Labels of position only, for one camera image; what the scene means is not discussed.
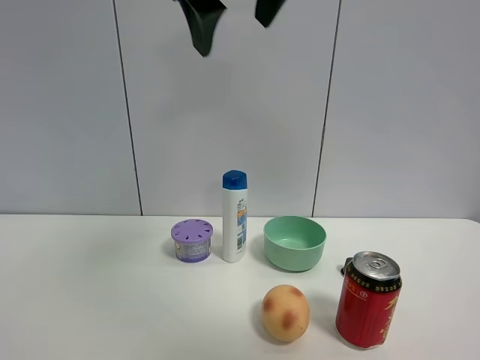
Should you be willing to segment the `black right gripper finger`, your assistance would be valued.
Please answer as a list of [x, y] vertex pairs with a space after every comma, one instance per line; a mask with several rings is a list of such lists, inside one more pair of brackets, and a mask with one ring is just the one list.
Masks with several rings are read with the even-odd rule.
[[256, 20], [264, 28], [268, 28], [278, 15], [284, 3], [285, 0], [257, 0], [255, 7]]

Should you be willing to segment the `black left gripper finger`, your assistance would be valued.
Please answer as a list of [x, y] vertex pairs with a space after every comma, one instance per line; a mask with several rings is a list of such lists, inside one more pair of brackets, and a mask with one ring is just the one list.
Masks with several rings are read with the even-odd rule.
[[178, 0], [190, 30], [193, 47], [206, 58], [212, 51], [215, 29], [227, 10], [220, 0]]

